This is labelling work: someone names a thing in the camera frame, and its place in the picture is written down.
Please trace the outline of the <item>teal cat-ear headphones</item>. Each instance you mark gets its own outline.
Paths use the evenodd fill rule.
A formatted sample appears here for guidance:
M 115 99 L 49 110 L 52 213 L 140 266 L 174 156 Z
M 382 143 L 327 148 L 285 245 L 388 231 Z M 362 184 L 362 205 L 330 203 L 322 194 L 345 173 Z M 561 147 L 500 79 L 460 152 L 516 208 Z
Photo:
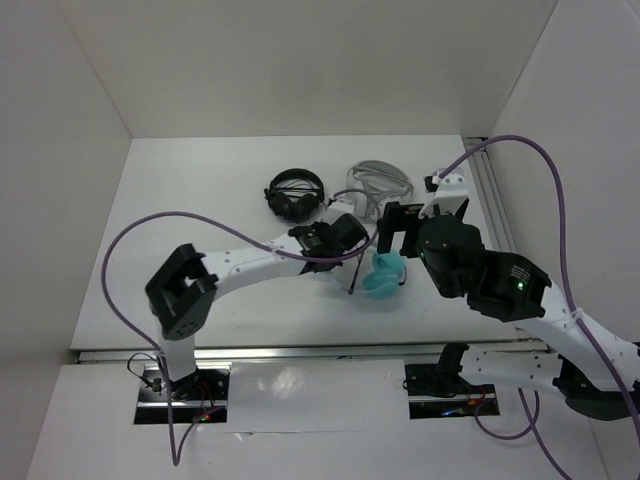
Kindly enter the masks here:
M 407 277 L 406 259 L 395 249 L 387 254 L 368 251 L 354 268 L 338 267 L 329 275 L 343 293 L 368 300 L 393 297 Z

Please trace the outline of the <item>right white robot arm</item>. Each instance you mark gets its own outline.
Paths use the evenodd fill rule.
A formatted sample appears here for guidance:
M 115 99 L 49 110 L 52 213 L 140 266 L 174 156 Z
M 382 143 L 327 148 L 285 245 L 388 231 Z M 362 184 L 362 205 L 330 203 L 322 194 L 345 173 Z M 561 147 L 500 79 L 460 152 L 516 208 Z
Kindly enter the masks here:
M 464 212 L 422 218 L 419 205 L 386 206 L 378 222 L 381 253 L 395 233 L 405 235 L 401 255 L 418 258 L 438 293 L 463 299 L 484 317 L 523 329 L 548 352 L 491 352 L 447 344 L 435 367 L 442 392 L 494 384 L 561 398 L 586 417 L 612 421 L 639 409 L 639 348 L 571 311 L 550 277 L 525 257 L 491 251 Z

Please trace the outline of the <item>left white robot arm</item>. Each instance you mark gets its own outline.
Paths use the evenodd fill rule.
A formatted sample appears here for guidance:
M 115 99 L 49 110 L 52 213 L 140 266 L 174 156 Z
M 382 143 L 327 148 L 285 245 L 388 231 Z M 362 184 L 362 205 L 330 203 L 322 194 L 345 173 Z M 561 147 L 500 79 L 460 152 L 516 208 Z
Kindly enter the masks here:
M 195 334 L 216 300 L 273 279 L 329 272 L 343 264 L 342 256 L 369 239 L 353 215 L 343 214 L 331 224 L 294 227 L 265 249 L 205 254 L 191 244 L 177 247 L 145 287 L 162 336 L 163 389 L 174 399 L 184 399 L 205 382 L 195 361 Z

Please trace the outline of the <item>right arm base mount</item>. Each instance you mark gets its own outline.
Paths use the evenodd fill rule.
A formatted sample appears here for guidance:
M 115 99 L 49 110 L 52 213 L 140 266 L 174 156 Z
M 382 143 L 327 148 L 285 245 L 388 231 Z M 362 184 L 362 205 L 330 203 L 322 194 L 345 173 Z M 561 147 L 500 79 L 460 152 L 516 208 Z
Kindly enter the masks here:
M 473 417 L 478 406 L 480 416 L 500 415 L 493 385 L 472 386 L 458 381 L 446 385 L 438 377 L 435 364 L 406 364 L 402 386 L 412 420 Z

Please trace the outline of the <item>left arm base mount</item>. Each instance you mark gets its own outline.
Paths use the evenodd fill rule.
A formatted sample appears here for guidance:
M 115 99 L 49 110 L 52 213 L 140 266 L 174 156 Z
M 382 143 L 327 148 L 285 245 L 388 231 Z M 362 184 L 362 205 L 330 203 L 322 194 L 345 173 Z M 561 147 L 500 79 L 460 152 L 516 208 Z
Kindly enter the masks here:
M 146 365 L 141 374 L 134 423 L 166 425 L 168 423 L 166 385 L 157 366 Z M 172 411 L 175 424 L 198 420 L 205 424 L 227 421 L 230 366 L 202 364 L 197 382 L 179 393 L 173 392 Z

